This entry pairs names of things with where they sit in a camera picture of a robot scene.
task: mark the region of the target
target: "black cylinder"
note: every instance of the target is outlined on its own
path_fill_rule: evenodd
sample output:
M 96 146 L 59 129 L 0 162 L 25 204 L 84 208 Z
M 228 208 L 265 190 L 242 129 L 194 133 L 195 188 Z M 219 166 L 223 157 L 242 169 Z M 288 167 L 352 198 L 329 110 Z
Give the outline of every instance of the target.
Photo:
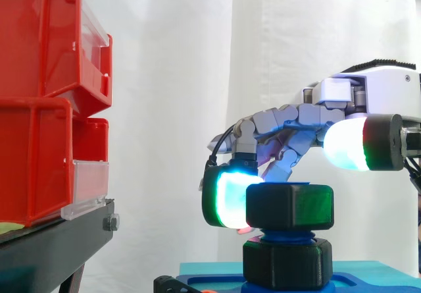
M 402 117 L 370 115 L 362 131 L 367 166 L 374 171 L 398 171 L 403 168 Z

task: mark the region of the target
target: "blue base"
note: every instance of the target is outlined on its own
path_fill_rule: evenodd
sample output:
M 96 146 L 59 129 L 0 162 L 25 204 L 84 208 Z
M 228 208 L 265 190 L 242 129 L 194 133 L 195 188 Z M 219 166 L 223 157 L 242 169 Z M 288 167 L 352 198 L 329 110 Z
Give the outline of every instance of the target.
M 282 293 L 421 293 L 420 279 L 377 261 L 334 262 L 334 271 L 332 280 L 321 290 Z M 242 263 L 183 263 L 178 279 L 198 290 L 218 293 L 279 292 L 246 283 L 240 272 Z

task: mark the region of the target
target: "black metal shelf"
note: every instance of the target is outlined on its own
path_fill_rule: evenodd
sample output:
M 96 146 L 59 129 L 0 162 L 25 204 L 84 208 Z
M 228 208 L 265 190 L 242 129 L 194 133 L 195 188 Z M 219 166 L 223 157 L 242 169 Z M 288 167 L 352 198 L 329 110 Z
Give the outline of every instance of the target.
M 114 200 L 72 221 L 62 219 L 0 235 L 0 292 L 78 292 L 84 263 L 113 236 Z

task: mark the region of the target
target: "yellow object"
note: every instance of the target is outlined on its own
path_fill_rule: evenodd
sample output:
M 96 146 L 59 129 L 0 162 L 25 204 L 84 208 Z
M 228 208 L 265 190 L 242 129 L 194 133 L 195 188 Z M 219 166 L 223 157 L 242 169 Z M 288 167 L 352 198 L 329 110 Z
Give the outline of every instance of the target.
M 16 223 L 0 223 L 0 235 L 10 232 L 12 230 L 18 230 L 24 228 L 25 225 Z

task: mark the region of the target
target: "robotic hand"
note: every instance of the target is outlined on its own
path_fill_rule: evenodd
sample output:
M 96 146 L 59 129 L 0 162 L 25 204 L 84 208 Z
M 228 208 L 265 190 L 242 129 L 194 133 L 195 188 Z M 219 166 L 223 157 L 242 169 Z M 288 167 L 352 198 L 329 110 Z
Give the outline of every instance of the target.
M 346 169 L 405 167 L 421 192 L 421 168 L 413 159 L 421 156 L 420 76 L 415 65 L 374 60 L 353 66 L 304 88 L 300 98 L 297 104 L 239 120 L 209 144 L 212 155 L 201 183 L 208 224 L 248 231 L 244 220 L 233 218 L 244 216 L 248 185 L 286 182 L 312 146 L 322 146 L 333 164 Z M 232 158 L 218 166 L 217 153 L 231 153 Z M 269 165 L 259 178 L 258 167 L 265 163 Z M 232 189 L 233 184 L 243 188 Z M 237 201 L 229 204 L 228 199 Z

